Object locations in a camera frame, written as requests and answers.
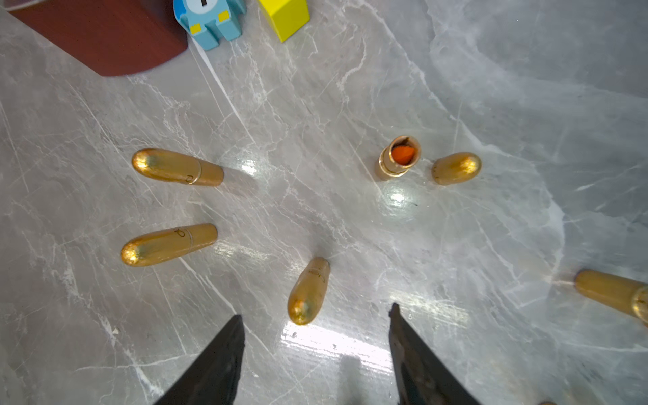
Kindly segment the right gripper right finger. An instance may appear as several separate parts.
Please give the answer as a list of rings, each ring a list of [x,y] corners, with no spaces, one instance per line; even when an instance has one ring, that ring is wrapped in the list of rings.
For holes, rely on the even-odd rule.
[[[479,405],[405,321],[397,303],[389,317],[389,344],[401,404]]]

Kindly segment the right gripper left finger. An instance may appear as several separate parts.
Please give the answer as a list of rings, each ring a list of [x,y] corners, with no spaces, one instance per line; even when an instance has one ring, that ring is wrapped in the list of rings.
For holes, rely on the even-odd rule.
[[[156,405],[234,403],[245,349],[241,315],[234,315]]]

